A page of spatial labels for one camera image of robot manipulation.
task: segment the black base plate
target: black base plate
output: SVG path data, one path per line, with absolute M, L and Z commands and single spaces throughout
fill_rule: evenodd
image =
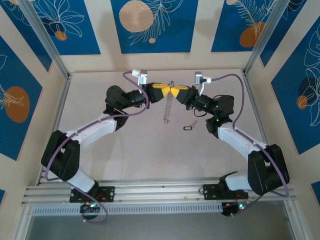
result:
M 222 193 L 218 184 L 205 184 L 203 185 L 203 195 L 204 200 L 231 200 L 237 199 L 237 194 L 239 194 L 244 199 L 248 199 L 249 195 L 243 190 L 238 191 L 228 191 Z
M 114 186 L 99 186 L 97 190 L 97 200 L 101 203 L 113 203 L 115 197 L 115 187 Z M 71 190 L 70 203 L 86 203 L 92 202 L 92 200 L 77 190 Z

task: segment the metal corner post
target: metal corner post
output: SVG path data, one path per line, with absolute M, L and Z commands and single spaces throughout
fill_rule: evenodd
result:
M 251 55 L 243 69 L 244 74 L 247 76 L 252 70 L 254 64 L 259 59 L 262 51 L 264 50 L 267 42 L 269 41 L 272 33 L 274 32 L 278 22 L 280 21 L 282 14 L 286 10 L 290 0 L 274 0 L 277 3 L 274 6 L 273 11 L 270 14 L 269 19 L 266 21 L 266 25 L 263 28 L 260 37 L 256 41 L 255 46 L 251 52 Z
M 40 42 L 42 43 L 43 47 L 49 54 L 52 61 L 56 64 L 57 68 L 65 78 L 65 80 L 68 80 L 69 73 L 67 71 L 67 68 L 65 64 L 63 63 L 60 54 L 54 45 L 52 39 L 47 33 L 46 28 L 42 24 L 40 18 L 38 17 L 34 7 L 32 6 L 32 3 L 29 0 L 17 0 L 18 5 L 23 12 L 25 18 L 28 20 L 29 24 L 31 25 L 33 31 L 39 38 Z

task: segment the metal spring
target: metal spring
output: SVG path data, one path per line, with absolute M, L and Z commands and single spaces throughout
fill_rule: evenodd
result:
M 174 87 L 175 83 L 174 81 L 171 81 L 168 86 Z M 172 104 L 172 99 L 174 98 L 174 96 L 172 95 L 171 92 L 168 93 L 167 97 L 166 97 L 166 104 L 165 104 L 165 110 L 164 110 L 164 116 L 163 116 L 163 120 L 165 124 L 170 123 L 169 120 L 169 116 L 170 116 L 170 111 L 171 111 L 171 104 Z

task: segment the beige wall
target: beige wall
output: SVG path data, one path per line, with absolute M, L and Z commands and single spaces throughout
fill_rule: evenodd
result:
M 49 73 L 44 69 L 1 7 L 0 23 L 1 37 L 43 87 L 18 160 L 0 154 L 0 189 L 6 192 L 0 209 L 0 239 L 7 240 L 19 221 L 26 186 L 36 180 L 65 80 L 54 65 Z
M 71 55 L 62 59 L 70 72 L 244 68 L 250 51 L 211 53 L 224 1 L 198 1 L 190 53 L 121 54 L 111 2 L 85 0 L 101 55 Z
M 320 145 L 298 155 L 271 81 L 318 19 L 319 11 L 319 0 L 306 1 L 267 66 L 263 68 L 259 60 L 249 74 L 267 136 L 271 143 L 282 148 L 290 181 L 314 236 L 320 236 L 320 206 L 311 183 L 320 180 Z

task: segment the vent grille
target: vent grille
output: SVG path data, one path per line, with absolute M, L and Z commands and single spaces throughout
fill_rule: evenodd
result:
M 190 204 L 139 204 L 139 205 L 106 205 L 109 215 L 135 214 L 188 214 L 188 213 L 222 213 L 220 202 Z M 105 214 L 100 208 L 88 215 Z M 33 216 L 78 216 L 80 206 L 35 207 Z

